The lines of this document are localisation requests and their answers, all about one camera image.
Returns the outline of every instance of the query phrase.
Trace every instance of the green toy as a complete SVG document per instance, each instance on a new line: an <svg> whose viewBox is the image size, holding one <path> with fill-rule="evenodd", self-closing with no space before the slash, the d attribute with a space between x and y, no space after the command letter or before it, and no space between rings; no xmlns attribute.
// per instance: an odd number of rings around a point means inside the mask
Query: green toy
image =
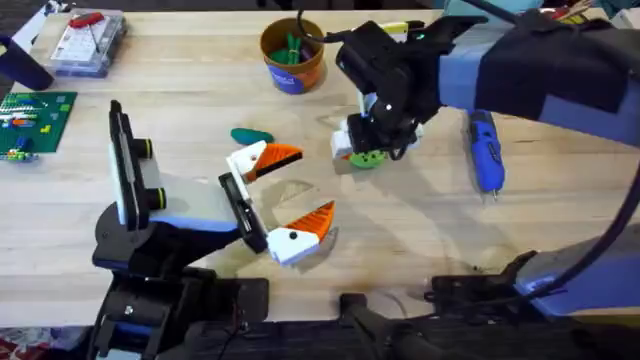
<svg viewBox="0 0 640 360"><path fill-rule="evenodd" d="M269 54L269 58L277 63L285 65L297 65L300 63L300 46L302 40L291 33L287 33L287 47Z"/></svg>
<svg viewBox="0 0 640 360"><path fill-rule="evenodd" d="M287 49L276 50L269 55L269 58L279 64L286 64L287 61L289 61L288 60L289 50Z"/></svg>
<svg viewBox="0 0 640 360"><path fill-rule="evenodd" d="M264 140L267 143L272 143L274 141L273 135L269 134L268 132L245 128L235 128L231 130L231 137L237 143L242 145L255 144L261 140Z"/></svg>
<svg viewBox="0 0 640 360"><path fill-rule="evenodd" d="M373 150L367 153L351 154L349 161L355 167L361 169L373 169L384 163L387 155L380 150Z"/></svg>

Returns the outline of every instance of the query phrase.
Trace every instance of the green lego plate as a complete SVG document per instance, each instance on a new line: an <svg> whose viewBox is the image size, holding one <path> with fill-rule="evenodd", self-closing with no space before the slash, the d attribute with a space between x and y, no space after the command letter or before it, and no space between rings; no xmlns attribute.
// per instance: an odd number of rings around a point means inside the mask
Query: green lego plate
<svg viewBox="0 0 640 360"><path fill-rule="evenodd" d="M15 147L19 136L31 139L25 151L32 153L55 152L76 100L76 92L9 93L0 104L3 115L24 113L36 115L32 127L0 127L0 153Z"/></svg>

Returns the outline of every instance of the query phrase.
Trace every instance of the red object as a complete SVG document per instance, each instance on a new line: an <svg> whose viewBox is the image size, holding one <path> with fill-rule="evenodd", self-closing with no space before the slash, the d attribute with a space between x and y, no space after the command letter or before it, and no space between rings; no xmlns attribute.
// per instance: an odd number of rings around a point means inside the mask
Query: red object
<svg viewBox="0 0 640 360"><path fill-rule="evenodd" d="M558 8L556 9L556 11L551 13L551 18L555 20L557 18L565 16L569 12L569 10L571 9L568 6Z"/></svg>
<svg viewBox="0 0 640 360"><path fill-rule="evenodd" d="M93 25L102 20L104 20L104 15L102 15L102 13L99 13L99 12L94 12L94 13L80 15L75 19L71 19L71 21L69 21L69 26L71 26L74 29L81 29L85 26Z"/></svg>

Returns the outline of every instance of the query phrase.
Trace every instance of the black bracket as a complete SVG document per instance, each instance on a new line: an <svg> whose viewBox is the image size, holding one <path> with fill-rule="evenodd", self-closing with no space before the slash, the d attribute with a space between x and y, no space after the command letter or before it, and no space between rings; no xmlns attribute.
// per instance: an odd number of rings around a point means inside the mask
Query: black bracket
<svg viewBox="0 0 640 360"><path fill-rule="evenodd" d="M431 290L425 292L424 299L432 303L435 312L442 317L461 319L473 325L546 321L529 302L473 305L519 296L514 288L518 271L536 254L536 251L529 251L519 255L498 275L434 276Z"/></svg>

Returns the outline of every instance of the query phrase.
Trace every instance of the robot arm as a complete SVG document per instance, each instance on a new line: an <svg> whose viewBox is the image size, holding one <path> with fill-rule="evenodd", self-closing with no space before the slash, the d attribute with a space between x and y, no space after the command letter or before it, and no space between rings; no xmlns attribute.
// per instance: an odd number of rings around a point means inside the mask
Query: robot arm
<svg viewBox="0 0 640 360"><path fill-rule="evenodd" d="M365 116L349 116L348 143L341 146L384 150L397 160L441 106L516 115L640 146L638 31L604 20L565 25L534 10L499 15L513 23L443 17L426 28L410 26L404 43L373 22L342 34L336 63L377 100Z"/></svg>

